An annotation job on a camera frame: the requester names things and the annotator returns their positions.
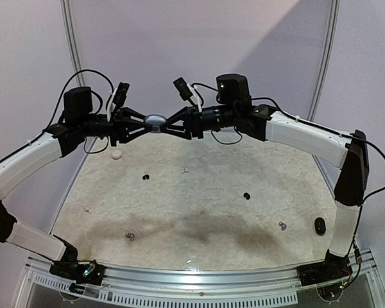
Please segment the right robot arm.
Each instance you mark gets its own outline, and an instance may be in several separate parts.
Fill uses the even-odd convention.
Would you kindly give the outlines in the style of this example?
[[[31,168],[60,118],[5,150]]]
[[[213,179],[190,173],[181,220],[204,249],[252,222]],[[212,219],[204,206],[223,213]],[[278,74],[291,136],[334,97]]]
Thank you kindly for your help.
[[[184,139],[203,138],[205,131],[234,127],[259,141],[294,147],[340,169],[334,188],[337,211],[335,230],[329,246],[332,254],[319,266],[319,274],[332,280],[343,271],[363,204],[369,175],[366,136],[335,131],[265,104],[254,106],[248,80],[240,74],[216,78],[218,105],[203,108],[199,103],[185,107],[156,128]]]

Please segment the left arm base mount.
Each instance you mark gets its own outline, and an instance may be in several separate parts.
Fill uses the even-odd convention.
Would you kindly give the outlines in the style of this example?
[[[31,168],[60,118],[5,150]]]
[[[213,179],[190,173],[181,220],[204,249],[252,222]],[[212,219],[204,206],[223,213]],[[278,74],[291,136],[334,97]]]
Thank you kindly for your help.
[[[50,274],[75,281],[76,284],[100,286],[105,276],[106,267],[92,261],[55,261],[50,267]]]

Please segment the purple earbud charging case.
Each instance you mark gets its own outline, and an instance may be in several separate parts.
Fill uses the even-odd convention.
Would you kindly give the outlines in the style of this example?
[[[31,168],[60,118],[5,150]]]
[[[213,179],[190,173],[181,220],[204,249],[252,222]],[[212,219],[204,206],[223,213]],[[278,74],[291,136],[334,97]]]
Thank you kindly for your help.
[[[143,122],[151,126],[152,133],[161,133],[161,126],[167,122],[167,119],[163,115],[150,114],[144,118]]]

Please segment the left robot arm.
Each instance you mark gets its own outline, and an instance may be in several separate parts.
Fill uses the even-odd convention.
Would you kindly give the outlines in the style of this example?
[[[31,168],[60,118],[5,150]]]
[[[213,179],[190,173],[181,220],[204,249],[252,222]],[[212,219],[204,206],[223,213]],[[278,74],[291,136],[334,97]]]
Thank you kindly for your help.
[[[129,89],[120,83],[112,92],[106,114],[94,113],[90,87],[76,87],[64,94],[64,110],[59,122],[43,129],[39,137],[0,163],[0,243],[10,243],[58,261],[58,269],[68,278],[78,278],[83,269],[79,260],[65,254],[68,245],[8,212],[3,200],[23,181],[44,166],[72,153],[87,137],[107,137],[110,144],[127,143],[151,131],[145,116],[124,107]]]

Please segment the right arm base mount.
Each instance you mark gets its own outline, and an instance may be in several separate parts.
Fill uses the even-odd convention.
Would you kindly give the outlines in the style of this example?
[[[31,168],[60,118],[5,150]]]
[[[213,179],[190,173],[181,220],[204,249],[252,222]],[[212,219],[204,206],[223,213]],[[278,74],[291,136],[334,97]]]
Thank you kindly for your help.
[[[339,257],[327,250],[323,261],[298,266],[296,274],[302,286],[311,286],[347,277],[352,267],[348,256]]]

